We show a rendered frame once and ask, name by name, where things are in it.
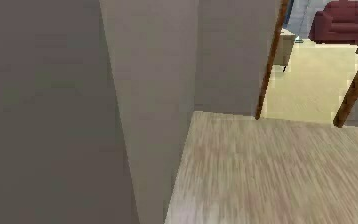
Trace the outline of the beige wooden side table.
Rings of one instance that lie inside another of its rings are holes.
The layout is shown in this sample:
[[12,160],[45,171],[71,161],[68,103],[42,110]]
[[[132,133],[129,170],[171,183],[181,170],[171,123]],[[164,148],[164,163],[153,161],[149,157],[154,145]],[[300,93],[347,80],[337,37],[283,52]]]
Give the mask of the beige wooden side table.
[[282,66],[283,69],[286,69],[292,49],[295,43],[296,35],[289,30],[282,28],[280,33],[280,38],[274,58],[274,64]]

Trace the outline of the brown wooden door frame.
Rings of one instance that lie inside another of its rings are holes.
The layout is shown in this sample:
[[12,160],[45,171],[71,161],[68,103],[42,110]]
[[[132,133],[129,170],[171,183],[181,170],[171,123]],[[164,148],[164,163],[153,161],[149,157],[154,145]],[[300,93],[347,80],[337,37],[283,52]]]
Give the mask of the brown wooden door frame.
[[[265,100],[265,96],[266,96],[267,88],[268,88],[268,84],[269,84],[269,79],[271,76],[271,70],[272,70],[272,66],[274,65],[276,51],[277,51],[279,41],[280,41],[281,29],[283,27],[283,21],[285,19],[289,0],[279,0],[279,2],[280,2],[280,6],[279,6],[279,9],[277,12],[277,20],[274,25],[274,31],[273,31],[273,35],[272,35],[270,52],[269,52],[269,55],[267,58],[266,69],[265,69],[263,79],[261,82],[258,103],[257,103],[256,110],[255,110],[255,119],[256,120],[258,120],[261,117],[264,100]],[[355,77],[353,78],[353,80],[344,96],[344,99],[342,100],[342,103],[341,103],[341,105],[332,121],[332,123],[335,127],[341,128],[345,124],[357,99],[358,99],[358,70],[357,70]]]

